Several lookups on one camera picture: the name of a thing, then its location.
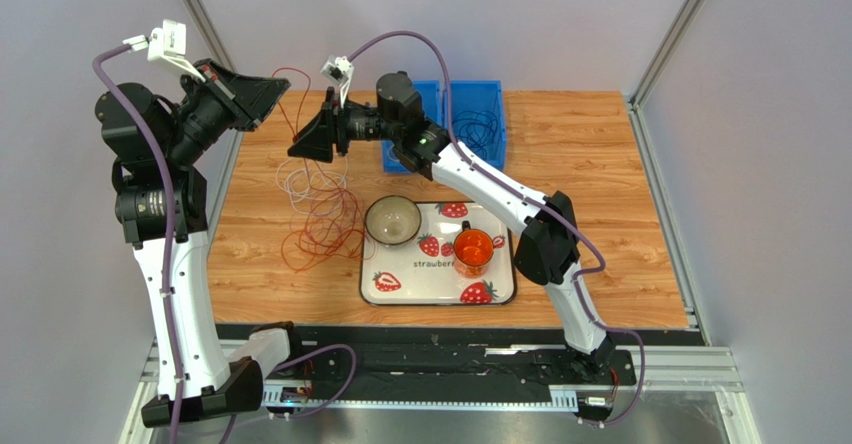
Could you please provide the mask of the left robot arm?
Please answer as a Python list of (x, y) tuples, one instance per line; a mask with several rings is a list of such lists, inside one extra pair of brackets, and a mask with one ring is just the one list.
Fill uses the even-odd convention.
[(259, 409), (265, 378), (290, 352), (283, 323), (234, 354), (221, 347), (207, 282), (207, 182), (196, 162), (225, 132), (254, 131), (289, 89), (284, 78), (236, 74), (210, 59), (183, 74), (173, 103), (139, 83), (109, 83), (95, 105), (115, 153), (115, 214), (147, 288), (159, 350), (148, 428)]

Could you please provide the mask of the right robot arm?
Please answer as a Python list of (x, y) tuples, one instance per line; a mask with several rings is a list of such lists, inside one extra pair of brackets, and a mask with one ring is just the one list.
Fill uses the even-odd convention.
[(453, 140), (427, 116), (406, 73), (383, 75), (376, 99), (374, 105), (360, 104), (328, 89), (318, 114), (294, 137), (289, 156), (330, 163), (346, 155), (353, 141), (390, 142), (408, 171), (472, 199), (518, 237), (515, 267), (544, 288), (567, 347), (591, 371), (607, 368), (615, 345), (585, 286), (588, 271), (579, 247), (588, 240), (577, 228), (571, 199), (528, 188)]

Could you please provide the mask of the beige ceramic bowl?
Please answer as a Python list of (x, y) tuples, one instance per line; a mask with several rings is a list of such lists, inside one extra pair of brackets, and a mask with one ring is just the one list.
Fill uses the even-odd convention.
[(398, 246), (413, 240), (422, 225), (422, 214), (411, 199), (389, 195), (376, 200), (364, 217), (367, 235), (385, 246)]

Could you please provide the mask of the right blue plastic bin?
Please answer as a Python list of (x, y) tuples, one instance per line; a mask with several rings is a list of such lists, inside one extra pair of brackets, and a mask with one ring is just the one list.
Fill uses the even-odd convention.
[(451, 110), (453, 131), (479, 158), (503, 171), (507, 159), (507, 123), (499, 80), (452, 80), (451, 99), (443, 91), (443, 125)]

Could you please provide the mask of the strawberry print tray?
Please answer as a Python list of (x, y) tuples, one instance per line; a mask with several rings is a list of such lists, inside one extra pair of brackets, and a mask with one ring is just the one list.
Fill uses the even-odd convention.
[[(385, 245), (367, 235), (362, 248), (360, 293), (373, 305), (502, 305), (516, 294), (512, 234), (473, 202), (417, 204), (421, 226), (408, 241)], [(494, 255), (484, 274), (466, 277), (454, 267), (453, 242), (467, 221), (484, 231)]]

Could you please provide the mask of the orange transparent mug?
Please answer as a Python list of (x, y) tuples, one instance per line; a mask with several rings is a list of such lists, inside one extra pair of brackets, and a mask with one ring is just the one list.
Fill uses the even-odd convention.
[(454, 269), (465, 278), (483, 277), (494, 257), (494, 245), (489, 234), (474, 228), (467, 220), (452, 244)]

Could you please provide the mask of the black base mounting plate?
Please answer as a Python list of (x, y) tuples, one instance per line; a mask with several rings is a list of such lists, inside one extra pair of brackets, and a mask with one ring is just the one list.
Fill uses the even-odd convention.
[(594, 370), (559, 329), (299, 325), (295, 333), (294, 357), (326, 351), (275, 375), (321, 400), (543, 403), (559, 384), (616, 386), (625, 396), (639, 376), (636, 342), (621, 334)]

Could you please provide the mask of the aluminium frame rail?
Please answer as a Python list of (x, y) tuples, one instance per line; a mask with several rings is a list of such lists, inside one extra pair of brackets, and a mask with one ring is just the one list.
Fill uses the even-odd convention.
[(608, 385), (555, 384), (533, 401), (339, 399), (306, 418), (261, 409), (183, 424), (181, 443), (758, 443), (731, 352), (649, 346), (640, 388), (620, 383), (609, 421), (576, 416)]

